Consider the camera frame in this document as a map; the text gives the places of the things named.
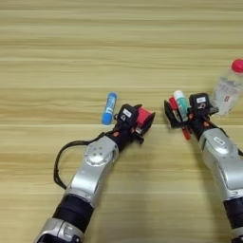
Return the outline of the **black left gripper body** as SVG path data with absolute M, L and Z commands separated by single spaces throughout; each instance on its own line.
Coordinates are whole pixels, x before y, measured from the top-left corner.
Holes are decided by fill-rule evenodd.
M 119 150 L 122 151 L 127 145 L 136 140 L 139 144 L 143 144 L 144 138 L 138 134 L 134 127 L 115 126 L 111 131 L 110 139 L 114 141 Z

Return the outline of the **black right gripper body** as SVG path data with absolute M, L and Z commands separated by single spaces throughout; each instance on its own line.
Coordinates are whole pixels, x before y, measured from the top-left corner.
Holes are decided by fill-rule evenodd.
M 200 139 L 205 131 L 216 128 L 216 125 L 210 120 L 212 115 L 212 111 L 193 112 L 190 110 L 188 112 L 187 125 L 197 140 Z

